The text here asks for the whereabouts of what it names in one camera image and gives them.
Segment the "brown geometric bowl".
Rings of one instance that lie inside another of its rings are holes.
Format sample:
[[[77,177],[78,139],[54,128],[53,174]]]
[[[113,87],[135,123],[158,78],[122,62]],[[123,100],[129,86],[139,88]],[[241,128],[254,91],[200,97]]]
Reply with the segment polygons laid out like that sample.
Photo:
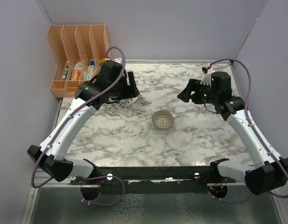
[[[161,130],[166,130],[172,127],[174,123],[174,117],[167,110],[158,110],[153,114],[152,122],[155,127]]]

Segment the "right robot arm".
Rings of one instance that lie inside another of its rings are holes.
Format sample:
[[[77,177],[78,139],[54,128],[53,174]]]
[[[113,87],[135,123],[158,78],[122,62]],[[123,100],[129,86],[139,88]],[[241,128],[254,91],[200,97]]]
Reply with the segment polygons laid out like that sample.
[[[209,178],[220,182],[225,177],[244,183],[254,195],[284,186],[288,182],[288,158],[271,147],[256,124],[252,123],[244,100],[232,94],[231,77],[226,72],[207,74],[200,81],[190,79],[178,99],[188,103],[211,104],[238,134],[248,150],[253,165],[242,165],[229,159],[211,162]]]

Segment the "pink patterned bowl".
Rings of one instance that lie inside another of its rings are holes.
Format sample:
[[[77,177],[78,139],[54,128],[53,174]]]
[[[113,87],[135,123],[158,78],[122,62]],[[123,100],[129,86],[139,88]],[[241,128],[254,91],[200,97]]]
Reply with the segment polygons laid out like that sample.
[[[137,98],[129,98],[126,101],[123,102],[124,107],[131,106],[133,103],[135,103]]]

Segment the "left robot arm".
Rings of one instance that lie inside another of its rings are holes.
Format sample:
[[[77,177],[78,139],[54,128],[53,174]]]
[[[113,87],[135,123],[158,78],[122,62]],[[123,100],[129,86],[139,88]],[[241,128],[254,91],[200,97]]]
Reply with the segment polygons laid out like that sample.
[[[121,58],[106,60],[99,73],[79,85],[75,97],[51,134],[39,145],[31,145],[28,155],[51,179],[61,182],[78,176],[87,184],[97,180],[94,165],[86,160],[66,159],[67,151],[80,129],[99,108],[112,100],[135,98],[139,95],[132,72],[126,72]]]

